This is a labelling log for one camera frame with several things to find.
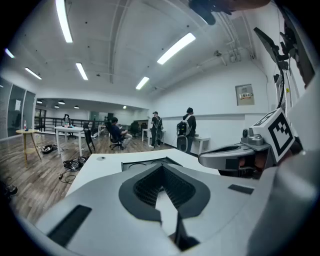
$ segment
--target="railing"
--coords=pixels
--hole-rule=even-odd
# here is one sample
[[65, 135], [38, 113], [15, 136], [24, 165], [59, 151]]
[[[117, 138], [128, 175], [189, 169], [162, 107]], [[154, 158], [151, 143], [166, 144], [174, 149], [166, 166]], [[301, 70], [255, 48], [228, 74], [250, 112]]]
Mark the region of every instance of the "railing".
[[[98, 132], [99, 125], [105, 124], [104, 121], [71, 119], [71, 125], [73, 125], [74, 127], [83, 127], [84, 123], [88, 123], [91, 134]], [[63, 118], [55, 118], [55, 117], [35, 117], [34, 118], [34, 128], [36, 130], [40, 130], [41, 132], [55, 133], [56, 132], [55, 127], [64, 126], [64, 125], [65, 125], [65, 120]]]

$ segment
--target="round wooden table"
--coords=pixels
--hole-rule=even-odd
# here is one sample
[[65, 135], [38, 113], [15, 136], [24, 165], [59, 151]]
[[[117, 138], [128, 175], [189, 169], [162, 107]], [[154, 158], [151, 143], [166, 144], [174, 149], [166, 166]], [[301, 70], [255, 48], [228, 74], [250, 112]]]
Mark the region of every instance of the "round wooden table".
[[[28, 168], [28, 163], [27, 163], [27, 154], [29, 153], [33, 153], [36, 151], [36, 153], [38, 154], [39, 158], [40, 158], [40, 161], [42, 161], [40, 155], [39, 155], [39, 152], [37, 150], [37, 146], [35, 144], [35, 141], [34, 141], [34, 136], [33, 134], [37, 132], [37, 130], [35, 129], [29, 129], [29, 130], [24, 130], [24, 129], [21, 129], [21, 130], [16, 130], [15, 131], [17, 134], [23, 134], [23, 148], [24, 148], [24, 164], [25, 164], [25, 167]], [[32, 142], [33, 142], [33, 145], [34, 145], [34, 149], [33, 148], [28, 148], [27, 149], [27, 134], [30, 134], [31, 135], [31, 139], [32, 139]]]

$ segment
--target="shoe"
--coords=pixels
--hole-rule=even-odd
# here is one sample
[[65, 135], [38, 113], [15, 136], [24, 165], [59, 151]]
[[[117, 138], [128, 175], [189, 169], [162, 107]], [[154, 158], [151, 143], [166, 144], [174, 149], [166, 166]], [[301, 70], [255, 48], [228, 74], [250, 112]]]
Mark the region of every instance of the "shoe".
[[7, 186], [6, 189], [8, 190], [10, 196], [15, 196], [18, 193], [18, 188], [12, 184]]

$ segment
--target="electrical box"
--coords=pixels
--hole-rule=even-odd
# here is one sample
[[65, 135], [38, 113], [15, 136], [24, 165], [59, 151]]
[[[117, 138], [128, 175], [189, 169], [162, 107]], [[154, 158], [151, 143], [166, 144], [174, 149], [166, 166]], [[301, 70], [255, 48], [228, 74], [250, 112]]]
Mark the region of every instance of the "electrical box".
[[247, 106], [255, 104], [254, 92], [251, 84], [237, 85], [235, 87], [236, 104]]

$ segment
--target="black jacket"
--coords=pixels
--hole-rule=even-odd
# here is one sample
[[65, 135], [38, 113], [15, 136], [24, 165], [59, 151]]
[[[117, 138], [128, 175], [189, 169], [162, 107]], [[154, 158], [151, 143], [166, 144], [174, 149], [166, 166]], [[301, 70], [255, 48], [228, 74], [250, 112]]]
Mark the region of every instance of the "black jacket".
[[[184, 115], [182, 119], [186, 120], [187, 116], [189, 116], [189, 114]], [[189, 124], [189, 127], [191, 128], [191, 131], [188, 136], [194, 137], [196, 134], [196, 127], [197, 127], [195, 116], [194, 115], [190, 116], [187, 122]]]

